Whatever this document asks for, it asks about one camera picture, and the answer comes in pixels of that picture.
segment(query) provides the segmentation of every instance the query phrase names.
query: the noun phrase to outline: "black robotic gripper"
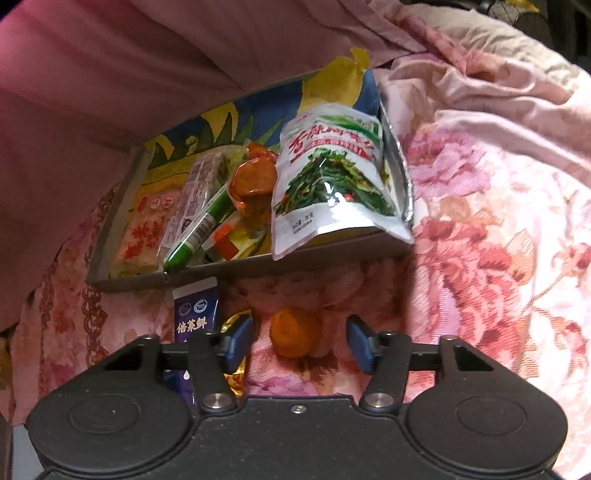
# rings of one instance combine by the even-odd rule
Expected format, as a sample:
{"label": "black robotic gripper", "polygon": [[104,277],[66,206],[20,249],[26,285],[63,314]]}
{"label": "black robotic gripper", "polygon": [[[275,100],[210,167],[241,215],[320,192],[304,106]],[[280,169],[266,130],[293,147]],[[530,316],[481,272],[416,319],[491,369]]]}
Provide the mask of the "black robotic gripper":
{"label": "black robotic gripper", "polygon": [[[144,336],[45,397],[27,428],[43,480],[559,479],[562,409],[453,336],[439,345],[374,333],[357,316],[347,339],[372,375],[351,397],[247,397],[232,373],[254,337],[251,317],[184,344]],[[163,385],[188,371],[196,403]],[[436,384],[402,402],[410,371]]]}

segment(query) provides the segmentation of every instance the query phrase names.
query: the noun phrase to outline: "floral bedsheet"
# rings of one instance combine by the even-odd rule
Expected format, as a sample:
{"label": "floral bedsheet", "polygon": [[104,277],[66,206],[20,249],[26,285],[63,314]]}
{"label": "floral bedsheet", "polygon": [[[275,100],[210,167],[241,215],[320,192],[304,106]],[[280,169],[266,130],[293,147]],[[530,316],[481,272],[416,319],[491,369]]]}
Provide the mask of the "floral bedsheet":
{"label": "floral bedsheet", "polygon": [[[223,283],[225,315],[262,318],[253,394],[352,394],[368,378],[345,344],[344,319],[404,330],[418,342],[457,334],[547,392],[569,420],[556,469],[591,471],[591,92],[568,92],[535,68],[467,51],[402,10],[391,21],[430,53],[375,71],[416,187],[411,258]],[[12,341],[14,385],[2,412],[22,423],[43,395],[138,335],[173,339],[170,291],[104,294],[85,284],[114,193],[64,244],[23,305]],[[314,356],[278,359],[269,316],[317,310]],[[433,381],[412,374],[407,398]]]}

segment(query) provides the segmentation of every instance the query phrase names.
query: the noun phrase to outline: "beige fabric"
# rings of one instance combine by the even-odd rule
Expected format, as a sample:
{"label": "beige fabric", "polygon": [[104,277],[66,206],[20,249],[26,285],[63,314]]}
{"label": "beige fabric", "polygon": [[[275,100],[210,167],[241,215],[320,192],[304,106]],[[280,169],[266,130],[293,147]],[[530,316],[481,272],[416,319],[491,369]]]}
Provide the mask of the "beige fabric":
{"label": "beige fabric", "polygon": [[529,63],[546,72],[553,83],[571,91],[591,87],[591,77],[584,70],[504,22],[474,10],[425,4],[407,5],[404,9],[418,15],[427,25],[446,33],[466,48],[479,48]]}

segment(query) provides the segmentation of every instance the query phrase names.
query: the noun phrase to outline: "gold wrapper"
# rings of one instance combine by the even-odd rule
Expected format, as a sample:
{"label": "gold wrapper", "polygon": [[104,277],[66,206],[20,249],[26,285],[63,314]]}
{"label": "gold wrapper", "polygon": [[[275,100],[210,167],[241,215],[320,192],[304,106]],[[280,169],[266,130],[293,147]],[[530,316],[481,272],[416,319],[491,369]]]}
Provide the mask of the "gold wrapper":
{"label": "gold wrapper", "polygon": [[[242,312],[238,312],[236,315],[232,315],[228,320],[222,323],[220,331],[223,333],[226,330],[228,330],[232,326],[232,324],[238,319],[238,317],[244,314],[252,315],[252,312],[250,309],[248,309],[243,310]],[[246,379],[246,368],[248,366],[248,359],[248,355],[244,357],[244,359],[240,363],[240,366],[232,375],[224,374],[224,377],[226,377],[228,385],[230,385],[230,388],[237,397],[241,397],[242,395],[244,395],[244,380]]]}

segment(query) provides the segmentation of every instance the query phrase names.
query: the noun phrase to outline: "green tube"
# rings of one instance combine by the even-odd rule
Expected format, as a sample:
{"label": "green tube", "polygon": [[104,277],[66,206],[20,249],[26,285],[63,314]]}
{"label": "green tube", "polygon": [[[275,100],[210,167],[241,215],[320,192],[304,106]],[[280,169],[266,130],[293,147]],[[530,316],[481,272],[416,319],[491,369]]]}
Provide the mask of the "green tube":
{"label": "green tube", "polygon": [[224,185],[203,208],[199,216],[187,227],[178,243],[166,255],[164,258],[166,273],[176,273],[187,267],[195,252],[212,234],[218,223],[228,213],[232,213],[236,209],[228,195],[226,186]]}

